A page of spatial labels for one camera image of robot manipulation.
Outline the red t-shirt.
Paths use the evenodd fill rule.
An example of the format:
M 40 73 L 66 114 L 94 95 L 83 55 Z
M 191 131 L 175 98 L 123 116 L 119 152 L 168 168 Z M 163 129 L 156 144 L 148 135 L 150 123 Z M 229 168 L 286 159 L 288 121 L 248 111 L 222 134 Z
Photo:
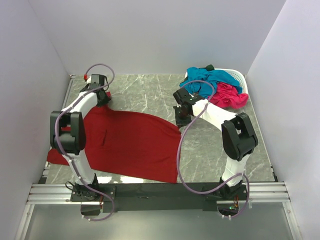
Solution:
M 93 170 L 175 184 L 181 133 L 154 115 L 94 107 L 84 117 L 84 152 Z

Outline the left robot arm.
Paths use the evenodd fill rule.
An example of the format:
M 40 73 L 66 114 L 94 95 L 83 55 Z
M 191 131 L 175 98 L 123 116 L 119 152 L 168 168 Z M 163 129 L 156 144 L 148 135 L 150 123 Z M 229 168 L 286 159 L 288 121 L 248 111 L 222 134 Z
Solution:
M 88 201 L 99 197 L 100 188 L 85 153 L 87 136 L 84 118 L 94 107 L 108 104 L 111 100 L 105 90 L 108 86 L 105 75 L 92 74 L 69 106 L 50 114 L 51 148 L 57 150 L 70 166 L 75 176 L 73 191 L 82 194 Z

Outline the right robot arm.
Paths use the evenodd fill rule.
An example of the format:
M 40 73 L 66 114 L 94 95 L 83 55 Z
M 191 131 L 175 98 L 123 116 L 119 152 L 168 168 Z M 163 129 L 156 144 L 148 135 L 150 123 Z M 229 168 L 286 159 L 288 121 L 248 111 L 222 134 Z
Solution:
M 181 183 L 187 190 L 195 194 L 207 195 L 218 191 L 222 198 L 232 199 L 242 185 L 247 160 L 259 143 L 250 117 L 244 112 L 236 114 L 224 110 L 199 95 L 193 96 L 184 87 L 173 93 L 173 97 L 177 103 L 177 106 L 173 107 L 176 125 L 185 127 L 176 155 L 176 169 Z M 199 118 L 221 131 L 223 150 L 227 155 L 220 184 L 207 191 L 197 191 L 190 188 L 180 172 L 183 140 L 189 128 Z

